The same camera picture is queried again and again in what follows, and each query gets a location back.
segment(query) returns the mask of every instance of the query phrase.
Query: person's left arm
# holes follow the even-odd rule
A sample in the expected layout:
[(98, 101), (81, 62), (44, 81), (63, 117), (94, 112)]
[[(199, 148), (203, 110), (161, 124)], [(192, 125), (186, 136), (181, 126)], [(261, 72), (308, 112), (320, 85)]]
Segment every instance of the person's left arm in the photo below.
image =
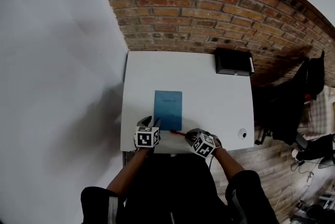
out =
[(120, 223), (127, 190), (142, 167), (151, 148), (141, 148), (106, 189), (87, 187), (82, 191), (83, 224)]

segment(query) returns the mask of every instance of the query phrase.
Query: black device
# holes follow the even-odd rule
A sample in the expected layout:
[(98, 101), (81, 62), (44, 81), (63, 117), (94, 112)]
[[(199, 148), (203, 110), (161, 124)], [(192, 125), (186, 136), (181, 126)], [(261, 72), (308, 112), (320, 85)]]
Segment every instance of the black device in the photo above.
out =
[(250, 76), (255, 72), (252, 54), (249, 52), (217, 49), (214, 55), (218, 74)]

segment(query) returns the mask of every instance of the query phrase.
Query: person's right arm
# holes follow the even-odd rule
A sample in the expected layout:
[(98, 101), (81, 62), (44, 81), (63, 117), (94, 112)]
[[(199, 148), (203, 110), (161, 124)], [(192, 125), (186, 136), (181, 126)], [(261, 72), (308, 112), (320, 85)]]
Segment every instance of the person's right arm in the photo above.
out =
[(234, 223), (277, 224), (276, 215), (264, 194), (255, 171), (244, 168), (223, 148), (213, 152), (221, 164), (229, 185), (226, 200)]

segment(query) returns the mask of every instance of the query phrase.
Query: white table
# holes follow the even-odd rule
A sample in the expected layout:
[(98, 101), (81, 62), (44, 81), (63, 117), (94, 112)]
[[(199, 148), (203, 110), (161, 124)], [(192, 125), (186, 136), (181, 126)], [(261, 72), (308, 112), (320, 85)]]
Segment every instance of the white table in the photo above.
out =
[[(249, 77), (216, 74), (211, 54), (134, 51), (128, 53), (126, 68), (122, 151), (135, 149), (136, 123), (153, 116), (155, 90), (183, 92), (182, 132), (202, 128), (216, 134), (227, 150), (253, 147)], [(247, 131), (244, 139), (238, 136), (242, 128)], [(155, 153), (189, 153), (189, 145), (183, 136), (162, 131)]]

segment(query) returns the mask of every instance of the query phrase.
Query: red brick wall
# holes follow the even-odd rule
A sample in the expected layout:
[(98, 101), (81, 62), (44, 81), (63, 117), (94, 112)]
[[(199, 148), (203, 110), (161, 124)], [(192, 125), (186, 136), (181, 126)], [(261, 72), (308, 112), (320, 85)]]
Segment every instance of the red brick wall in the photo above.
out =
[(109, 0), (130, 50), (250, 51), (254, 85), (295, 74), (301, 57), (326, 53), (335, 86), (335, 29), (307, 0)]

